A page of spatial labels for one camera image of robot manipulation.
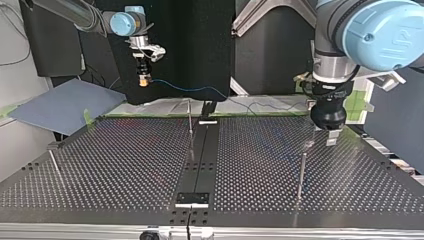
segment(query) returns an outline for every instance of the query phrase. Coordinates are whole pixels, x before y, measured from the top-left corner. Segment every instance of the screw hole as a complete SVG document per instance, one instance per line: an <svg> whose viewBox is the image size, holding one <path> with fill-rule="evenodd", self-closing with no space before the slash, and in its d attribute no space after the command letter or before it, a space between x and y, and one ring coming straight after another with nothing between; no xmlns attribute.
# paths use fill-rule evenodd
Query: screw hole
<svg viewBox="0 0 424 240"><path fill-rule="evenodd" d="M367 35L365 35L364 40L366 42L372 42L374 41L374 35L372 35L371 33L368 33Z"/></svg>

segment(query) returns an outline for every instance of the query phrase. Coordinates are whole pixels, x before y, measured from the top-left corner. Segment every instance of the perforated metal table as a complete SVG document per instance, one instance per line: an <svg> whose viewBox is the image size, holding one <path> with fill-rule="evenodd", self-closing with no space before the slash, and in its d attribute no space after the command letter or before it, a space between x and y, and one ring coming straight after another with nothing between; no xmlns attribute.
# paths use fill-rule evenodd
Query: perforated metal table
<svg viewBox="0 0 424 240"><path fill-rule="evenodd" d="M424 230L423 187L349 128L325 147L307 117L217 120L191 141L186 118L100 119L54 152L60 171L46 153L0 184L0 222Z"/></svg>

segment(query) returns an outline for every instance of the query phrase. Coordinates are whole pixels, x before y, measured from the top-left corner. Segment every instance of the white wall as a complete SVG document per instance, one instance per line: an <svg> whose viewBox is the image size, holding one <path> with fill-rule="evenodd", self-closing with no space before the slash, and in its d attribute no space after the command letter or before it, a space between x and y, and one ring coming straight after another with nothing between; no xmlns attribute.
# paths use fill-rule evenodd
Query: white wall
<svg viewBox="0 0 424 240"><path fill-rule="evenodd" d="M18 0L0 0L19 10ZM22 32L18 18L3 8ZM28 42L19 35L0 12L0 64L14 62L25 57ZM0 109L22 103L48 91L45 78L37 76L32 56L26 61L0 66ZM49 131L29 126L12 119L0 119L0 181L34 160L46 150L47 144L54 141Z"/></svg>

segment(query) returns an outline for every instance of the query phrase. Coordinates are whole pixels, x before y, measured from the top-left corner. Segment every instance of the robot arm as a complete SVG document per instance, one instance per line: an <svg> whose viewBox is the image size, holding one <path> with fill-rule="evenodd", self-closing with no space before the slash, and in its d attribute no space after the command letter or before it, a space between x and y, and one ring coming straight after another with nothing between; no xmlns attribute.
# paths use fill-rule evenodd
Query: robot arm
<svg viewBox="0 0 424 240"><path fill-rule="evenodd" d="M82 0L22 0L32 8L34 4L49 10L74 23L85 32L98 32L105 36L116 34L130 38L130 48L137 60L137 73L140 85L147 86L151 79L151 62L159 61L166 50L159 45L149 43L144 8L141 6L125 7L125 12L101 12Z"/></svg>
<svg viewBox="0 0 424 240"><path fill-rule="evenodd" d="M418 66L423 54L424 7L418 3L319 0L312 120L321 129L340 129L346 122L343 102L361 68L390 72Z"/></svg>

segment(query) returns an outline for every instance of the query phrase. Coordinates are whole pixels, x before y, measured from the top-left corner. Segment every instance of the blue panel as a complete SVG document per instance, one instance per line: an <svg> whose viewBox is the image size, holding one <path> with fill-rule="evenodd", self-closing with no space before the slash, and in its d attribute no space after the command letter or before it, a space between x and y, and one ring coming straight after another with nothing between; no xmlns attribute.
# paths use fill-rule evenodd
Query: blue panel
<svg viewBox="0 0 424 240"><path fill-rule="evenodd" d="M128 13L115 13L110 20L112 31L118 36L131 36L136 27L135 19Z"/></svg>
<svg viewBox="0 0 424 240"><path fill-rule="evenodd" d="M94 119L123 101L125 95L121 93L71 80L19 106L9 116L69 136L86 125L86 109Z"/></svg>
<svg viewBox="0 0 424 240"><path fill-rule="evenodd" d="M374 71L408 66L424 53L424 7L409 0L366 6L347 24L343 48L357 64Z"/></svg>

